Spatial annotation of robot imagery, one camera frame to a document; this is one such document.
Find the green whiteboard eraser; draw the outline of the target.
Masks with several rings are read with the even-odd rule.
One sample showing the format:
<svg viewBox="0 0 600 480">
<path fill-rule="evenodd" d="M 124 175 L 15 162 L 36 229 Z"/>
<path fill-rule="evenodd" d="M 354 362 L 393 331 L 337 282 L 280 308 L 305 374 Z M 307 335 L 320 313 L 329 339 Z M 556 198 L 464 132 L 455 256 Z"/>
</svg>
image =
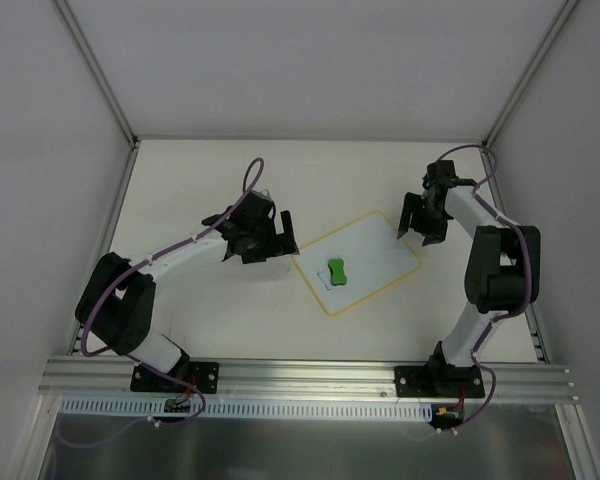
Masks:
<svg viewBox="0 0 600 480">
<path fill-rule="evenodd" d="M 345 286 L 348 277 L 345 272 L 345 261 L 342 258 L 331 258 L 327 263 L 329 269 L 329 282 L 334 287 Z"/>
</svg>

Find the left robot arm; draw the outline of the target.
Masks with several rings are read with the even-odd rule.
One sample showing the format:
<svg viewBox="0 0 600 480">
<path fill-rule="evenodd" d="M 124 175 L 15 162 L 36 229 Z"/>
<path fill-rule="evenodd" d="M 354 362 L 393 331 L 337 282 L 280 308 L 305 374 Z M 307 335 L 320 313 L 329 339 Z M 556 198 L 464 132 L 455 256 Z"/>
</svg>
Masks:
<svg viewBox="0 0 600 480">
<path fill-rule="evenodd" d="M 292 217 L 269 197 L 249 192 L 236 205 L 202 222 L 203 231 L 144 258 L 114 252 L 102 256 L 75 309 L 85 335 L 107 351 L 137 362 L 134 392 L 181 393 L 215 390 L 218 364 L 198 364 L 158 332 L 152 322 L 161 287 L 180 275 L 237 256 L 245 264 L 296 255 Z"/>
</svg>

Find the yellow-framed small whiteboard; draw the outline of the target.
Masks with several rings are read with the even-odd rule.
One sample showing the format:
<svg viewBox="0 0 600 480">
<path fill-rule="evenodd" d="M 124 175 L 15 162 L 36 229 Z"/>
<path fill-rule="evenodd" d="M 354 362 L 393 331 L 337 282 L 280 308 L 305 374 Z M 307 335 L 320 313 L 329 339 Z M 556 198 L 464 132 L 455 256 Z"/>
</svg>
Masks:
<svg viewBox="0 0 600 480">
<path fill-rule="evenodd" d="M 328 260 L 342 258 L 348 283 L 329 282 Z M 338 316 L 417 271 L 421 261 L 380 210 L 300 248 L 293 263 L 324 313 Z"/>
</svg>

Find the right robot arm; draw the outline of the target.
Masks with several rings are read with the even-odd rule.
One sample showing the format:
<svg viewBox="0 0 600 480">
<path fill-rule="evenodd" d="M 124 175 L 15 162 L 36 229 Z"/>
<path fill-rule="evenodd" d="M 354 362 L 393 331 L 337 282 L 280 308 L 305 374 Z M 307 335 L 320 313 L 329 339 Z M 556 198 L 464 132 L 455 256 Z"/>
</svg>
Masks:
<svg viewBox="0 0 600 480">
<path fill-rule="evenodd" d="M 464 274 L 467 303 L 423 365 L 395 368 L 400 398 L 483 398 L 478 353 L 501 322 L 524 313 L 539 294 L 539 229 L 490 206 L 476 181 L 459 177 L 453 161 L 438 159 L 427 167 L 422 194 L 405 195 L 398 234 L 414 231 L 424 245 L 439 244 L 450 221 L 472 241 Z"/>
</svg>

